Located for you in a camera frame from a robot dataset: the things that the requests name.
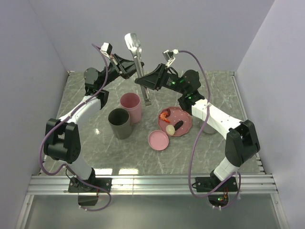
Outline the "metal serving tongs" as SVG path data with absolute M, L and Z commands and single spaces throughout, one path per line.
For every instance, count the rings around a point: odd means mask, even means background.
M 137 76 L 138 78 L 142 78 L 144 76 L 144 71 L 141 64 L 141 53 L 142 53 L 141 43 L 138 40 L 136 33 L 126 34 L 124 36 L 124 40 L 126 42 L 126 46 L 128 50 L 132 54 L 133 61 L 137 71 Z M 148 89 L 141 85 L 141 91 L 145 106 L 150 106 L 152 103 L 149 97 Z

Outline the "orange toy shrimp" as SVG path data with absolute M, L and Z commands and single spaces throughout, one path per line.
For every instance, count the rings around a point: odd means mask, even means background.
M 159 118 L 166 123 L 170 123 L 171 121 L 168 119 L 169 115 L 170 113 L 168 111 L 165 111 L 160 113 Z

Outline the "dark toy sea cucumber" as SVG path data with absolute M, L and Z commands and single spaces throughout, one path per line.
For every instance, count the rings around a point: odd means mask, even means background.
M 175 125 L 174 125 L 174 129 L 175 131 L 178 130 L 179 128 L 181 128 L 184 124 L 184 121 L 183 120 L 180 120 L 179 122 L 177 122 Z

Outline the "white toy egg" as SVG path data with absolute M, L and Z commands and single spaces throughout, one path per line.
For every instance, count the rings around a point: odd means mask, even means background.
M 167 125 L 165 130 L 166 133 L 170 136 L 173 136 L 175 134 L 175 128 L 173 125 Z

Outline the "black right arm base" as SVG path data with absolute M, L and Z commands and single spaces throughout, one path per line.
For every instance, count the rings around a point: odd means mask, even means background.
M 196 177 L 195 182 L 192 184 L 192 188 L 196 190 L 197 193 L 209 193 L 219 184 L 220 182 L 212 177 Z M 228 207 L 238 199 L 240 188 L 241 184 L 239 181 L 237 181 L 235 177 L 230 177 L 215 192 L 207 197 L 209 204 L 213 209 L 218 210 Z

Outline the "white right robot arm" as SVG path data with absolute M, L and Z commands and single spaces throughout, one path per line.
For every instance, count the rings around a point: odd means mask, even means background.
M 210 184 L 220 191 L 227 185 L 227 178 L 238 168 L 260 151 L 260 144 L 254 123 L 241 121 L 212 105 L 201 95 L 199 73 L 187 70 L 181 76 L 172 67 L 159 64 L 151 73 L 137 78 L 135 83 L 151 90 L 163 87 L 181 93 L 178 99 L 182 110 L 199 118 L 211 126 L 225 139 L 225 158 L 211 173 Z

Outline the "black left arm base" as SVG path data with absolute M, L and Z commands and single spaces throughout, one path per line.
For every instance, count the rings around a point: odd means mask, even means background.
M 78 194 L 78 204 L 82 207 L 95 206 L 98 202 L 99 194 L 110 193 L 112 179 L 94 178 L 90 181 L 81 182 L 76 177 L 70 178 L 68 193 Z

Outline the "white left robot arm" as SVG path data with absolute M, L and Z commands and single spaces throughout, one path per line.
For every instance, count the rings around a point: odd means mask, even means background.
M 108 56 L 110 62 L 105 64 L 102 71 L 88 68 L 84 71 L 85 96 L 71 111 L 59 119 L 51 118 L 46 123 L 45 137 L 39 148 L 39 164 L 41 170 L 48 176 L 55 172 L 48 172 L 43 166 L 43 156 L 60 161 L 60 168 L 65 167 L 77 180 L 80 187 L 91 192 L 96 188 L 95 171 L 83 160 L 79 128 L 96 112 L 105 107 L 109 92 L 104 87 L 117 78 L 129 79 L 138 69 L 142 69 L 143 62 L 124 59 L 116 54 Z

